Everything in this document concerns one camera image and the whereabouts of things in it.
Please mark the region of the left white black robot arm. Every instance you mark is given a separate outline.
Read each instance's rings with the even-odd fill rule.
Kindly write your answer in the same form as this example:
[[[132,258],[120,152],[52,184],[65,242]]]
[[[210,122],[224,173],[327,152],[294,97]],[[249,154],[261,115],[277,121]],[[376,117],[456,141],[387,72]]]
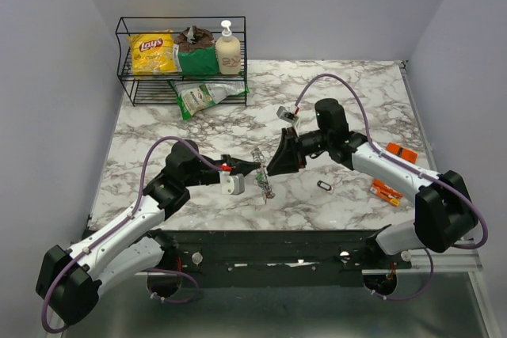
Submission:
[[[140,181],[131,206],[68,249],[55,245],[45,253],[36,292],[43,300],[41,321],[47,332],[55,332],[48,323],[49,310],[65,326],[74,325],[106,291],[130,275],[174,265],[174,249],[158,243],[149,232],[189,201],[189,187],[219,184],[224,195],[239,195],[245,190],[244,177],[261,167],[228,154],[212,160],[201,155],[191,140],[175,137],[173,142],[161,172]]]

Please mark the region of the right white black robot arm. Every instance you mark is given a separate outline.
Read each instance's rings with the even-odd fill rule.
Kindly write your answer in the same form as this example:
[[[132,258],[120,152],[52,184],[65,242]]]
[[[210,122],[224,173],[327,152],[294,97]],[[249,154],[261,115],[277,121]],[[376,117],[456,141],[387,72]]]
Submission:
[[[373,236],[364,249],[370,266],[382,268],[405,250],[442,253],[477,226],[458,173],[426,171],[371,144],[366,135],[349,130],[345,110],[335,99],[320,100],[314,109],[317,130],[300,135],[294,127],[283,129],[267,174],[297,173],[306,167],[308,157],[328,153],[332,161],[381,180],[409,200],[414,220],[389,225]]]

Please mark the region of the orange packet near arm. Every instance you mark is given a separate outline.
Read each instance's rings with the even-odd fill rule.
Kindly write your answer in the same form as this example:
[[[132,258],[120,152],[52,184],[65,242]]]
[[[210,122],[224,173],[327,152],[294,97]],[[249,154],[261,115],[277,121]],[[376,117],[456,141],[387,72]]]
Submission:
[[[372,181],[370,190],[374,195],[395,207],[399,206],[402,199],[402,193],[395,191],[393,188],[384,184],[381,180],[375,178]]]

